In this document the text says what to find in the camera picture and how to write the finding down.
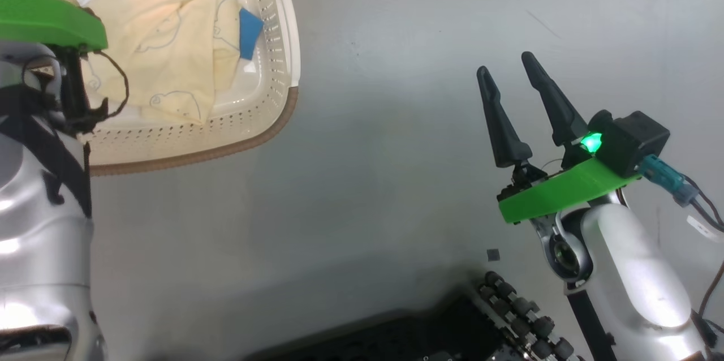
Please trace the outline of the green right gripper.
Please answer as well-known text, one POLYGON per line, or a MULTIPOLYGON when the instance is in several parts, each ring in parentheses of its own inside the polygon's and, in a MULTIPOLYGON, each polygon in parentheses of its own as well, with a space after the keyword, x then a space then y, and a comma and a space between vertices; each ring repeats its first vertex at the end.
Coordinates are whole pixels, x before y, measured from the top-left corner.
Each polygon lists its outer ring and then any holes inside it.
MULTIPOLYGON (((554 145, 561 147, 586 136, 589 132, 587 123, 535 55, 530 51, 523 52, 522 63, 530 84, 538 91, 545 106, 554 145)), ((532 157, 532 150, 520 141, 505 113, 492 75, 481 66, 476 77, 495 165, 507 168, 526 163, 532 157)), ((622 178, 600 160, 592 158, 507 197, 498 203, 499 211, 507 224, 516 224, 600 198, 639 178, 639 174, 622 178)))

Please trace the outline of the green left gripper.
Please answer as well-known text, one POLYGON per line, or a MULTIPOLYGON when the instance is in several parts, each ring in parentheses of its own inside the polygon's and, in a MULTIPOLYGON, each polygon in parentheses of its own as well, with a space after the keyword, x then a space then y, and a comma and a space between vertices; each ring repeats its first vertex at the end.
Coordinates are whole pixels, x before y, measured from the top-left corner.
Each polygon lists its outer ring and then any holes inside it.
POLYGON ((102 21, 64 0, 1 0, 1 39, 85 51, 108 48, 102 21))

